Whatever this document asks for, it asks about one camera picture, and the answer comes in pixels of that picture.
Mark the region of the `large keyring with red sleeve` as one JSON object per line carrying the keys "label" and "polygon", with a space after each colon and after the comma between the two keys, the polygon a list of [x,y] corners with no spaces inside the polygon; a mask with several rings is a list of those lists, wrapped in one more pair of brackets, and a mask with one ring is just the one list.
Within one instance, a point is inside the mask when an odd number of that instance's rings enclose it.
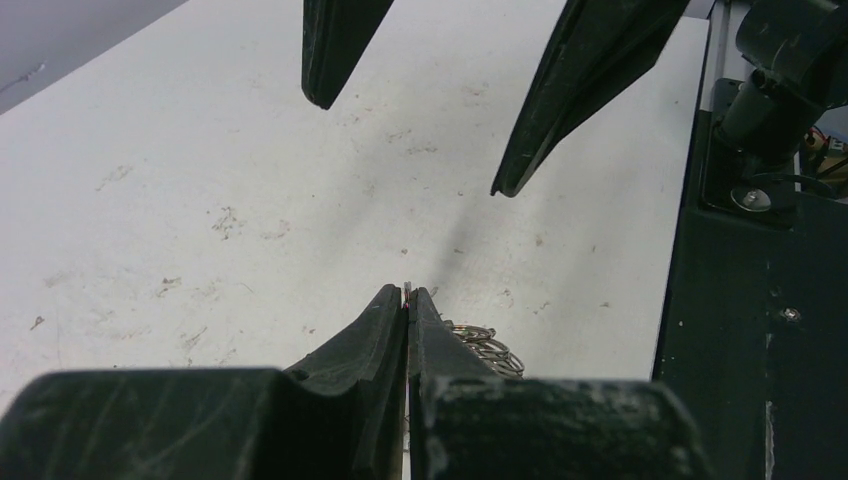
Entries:
{"label": "large keyring with red sleeve", "polygon": [[403,302],[409,318],[413,374],[524,377],[524,363],[496,338],[495,329],[445,318],[430,292],[410,282],[403,284]]}

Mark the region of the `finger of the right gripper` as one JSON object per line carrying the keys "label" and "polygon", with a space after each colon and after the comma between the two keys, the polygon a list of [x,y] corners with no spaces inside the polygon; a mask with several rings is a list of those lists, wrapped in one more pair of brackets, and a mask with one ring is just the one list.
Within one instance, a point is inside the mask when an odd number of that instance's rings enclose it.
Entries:
{"label": "finger of the right gripper", "polygon": [[516,196],[561,140],[650,70],[686,7],[677,0],[567,2],[490,193]]}
{"label": "finger of the right gripper", "polygon": [[349,80],[392,0],[304,0],[301,88],[328,110]]}

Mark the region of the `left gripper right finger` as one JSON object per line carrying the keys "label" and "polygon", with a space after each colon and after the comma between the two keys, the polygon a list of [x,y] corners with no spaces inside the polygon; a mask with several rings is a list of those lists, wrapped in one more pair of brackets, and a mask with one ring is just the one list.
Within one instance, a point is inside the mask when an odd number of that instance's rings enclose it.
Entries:
{"label": "left gripper right finger", "polygon": [[409,315],[415,479],[709,479],[694,420],[664,385],[515,379],[440,318],[427,290]]}

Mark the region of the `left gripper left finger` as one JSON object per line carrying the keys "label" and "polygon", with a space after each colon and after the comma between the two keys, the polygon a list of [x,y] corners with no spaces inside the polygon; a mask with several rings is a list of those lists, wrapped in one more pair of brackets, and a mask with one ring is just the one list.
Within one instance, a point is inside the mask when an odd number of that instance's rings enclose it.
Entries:
{"label": "left gripper left finger", "polygon": [[291,367],[54,372],[1,421],[5,479],[398,479],[402,291]]}

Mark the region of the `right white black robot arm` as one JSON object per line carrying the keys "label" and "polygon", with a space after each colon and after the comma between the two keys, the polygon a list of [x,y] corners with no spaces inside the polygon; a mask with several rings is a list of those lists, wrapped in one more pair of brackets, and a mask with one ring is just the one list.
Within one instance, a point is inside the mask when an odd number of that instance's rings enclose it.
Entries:
{"label": "right white black robot arm", "polygon": [[[682,1],[569,1],[513,127],[492,190],[517,195],[557,144],[657,62]],[[387,1],[303,6],[302,89],[330,108],[390,9]],[[755,1],[736,37],[753,72],[721,126],[734,148],[781,162],[847,102],[847,5]]]}

